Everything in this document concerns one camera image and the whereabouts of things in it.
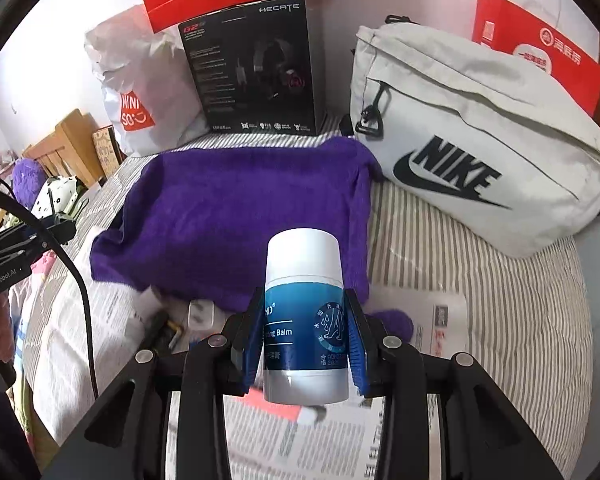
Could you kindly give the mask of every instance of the nike logo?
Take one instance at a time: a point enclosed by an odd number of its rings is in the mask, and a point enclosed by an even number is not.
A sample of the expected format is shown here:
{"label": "nike logo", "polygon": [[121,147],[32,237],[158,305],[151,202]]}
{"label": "nike logo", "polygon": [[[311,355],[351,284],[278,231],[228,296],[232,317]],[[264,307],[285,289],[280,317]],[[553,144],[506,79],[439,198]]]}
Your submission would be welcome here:
{"label": "nike logo", "polygon": [[[396,179],[405,186],[415,189],[455,196],[464,200],[510,210],[510,207],[483,199],[476,189],[478,186],[482,188],[489,187],[491,182],[488,179],[497,180],[501,177],[501,174],[480,160],[476,160],[469,153],[456,148],[451,143],[443,144],[443,142],[439,137],[434,137],[417,155],[416,150],[414,150],[401,158],[394,166]],[[423,165],[424,170],[446,180],[451,186],[416,175],[411,167],[412,163]],[[477,170],[480,170],[480,172],[467,183],[469,174]]]}

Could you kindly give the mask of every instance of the black buckle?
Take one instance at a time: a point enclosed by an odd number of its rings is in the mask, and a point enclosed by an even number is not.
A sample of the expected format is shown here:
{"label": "black buckle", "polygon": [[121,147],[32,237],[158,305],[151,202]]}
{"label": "black buckle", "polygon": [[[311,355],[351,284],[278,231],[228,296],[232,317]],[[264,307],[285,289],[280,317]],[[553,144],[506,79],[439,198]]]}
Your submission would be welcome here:
{"label": "black buckle", "polygon": [[[360,120],[356,124],[356,131],[359,134],[372,137],[374,139],[382,139],[384,137],[384,123],[382,122],[382,114],[378,105],[380,104],[380,98],[382,93],[388,90],[389,85],[383,81],[380,81],[380,89],[376,94],[373,104],[362,110],[360,114]],[[376,123],[376,127],[369,126],[371,123]]]}
{"label": "black buckle", "polygon": [[408,16],[397,16],[396,14],[389,14],[384,22],[389,25],[390,23],[414,23]]}

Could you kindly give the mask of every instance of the paper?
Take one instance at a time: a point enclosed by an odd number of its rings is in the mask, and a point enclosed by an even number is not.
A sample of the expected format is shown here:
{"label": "paper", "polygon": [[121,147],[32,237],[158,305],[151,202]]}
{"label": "paper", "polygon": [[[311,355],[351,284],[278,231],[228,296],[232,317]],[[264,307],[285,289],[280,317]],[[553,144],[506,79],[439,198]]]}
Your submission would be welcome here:
{"label": "paper", "polygon": [[[365,312],[403,310],[414,323],[413,343],[450,358],[468,340],[466,301],[457,294],[372,285]],[[166,476],[176,479],[179,394],[174,394]],[[429,396],[430,475],[439,479],[440,432],[435,396]],[[350,380],[349,400],[326,407],[326,417],[302,426],[233,397],[224,398],[227,445],[234,480],[368,480],[376,474],[384,399],[364,399]]]}
{"label": "paper", "polygon": [[[152,315],[134,309],[138,293],[130,287],[91,279],[91,245],[103,230],[91,229],[74,260],[90,298],[100,392],[136,352],[144,337],[144,326]],[[93,404],[89,377],[82,299],[76,281],[68,276],[56,295],[49,323],[42,333],[40,364],[33,386],[35,410],[59,445]]]}

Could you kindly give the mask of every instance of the white lid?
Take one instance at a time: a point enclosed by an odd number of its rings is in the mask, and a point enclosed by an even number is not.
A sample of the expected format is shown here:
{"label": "white lid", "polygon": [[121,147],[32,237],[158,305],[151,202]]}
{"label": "white lid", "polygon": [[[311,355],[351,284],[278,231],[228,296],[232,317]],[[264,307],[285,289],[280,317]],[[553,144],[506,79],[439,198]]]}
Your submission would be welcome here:
{"label": "white lid", "polygon": [[291,283],[293,277],[303,281],[342,285],[340,247],[336,237],[318,229],[291,229],[275,235],[269,241],[265,289]]}
{"label": "white lid", "polygon": [[349,369],[264,370],[264,398],[293,406],[342,402],[349,399]]}

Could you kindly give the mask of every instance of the black box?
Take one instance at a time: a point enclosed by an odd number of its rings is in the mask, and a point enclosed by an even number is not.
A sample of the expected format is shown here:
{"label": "black box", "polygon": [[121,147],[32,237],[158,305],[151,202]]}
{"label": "black box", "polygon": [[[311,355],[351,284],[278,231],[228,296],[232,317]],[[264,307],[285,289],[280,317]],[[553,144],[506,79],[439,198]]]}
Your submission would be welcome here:
{"label": "black box", "polygon": [[318,0],[264,0],[180,24],[213,132],[314,136],[324,119]]}

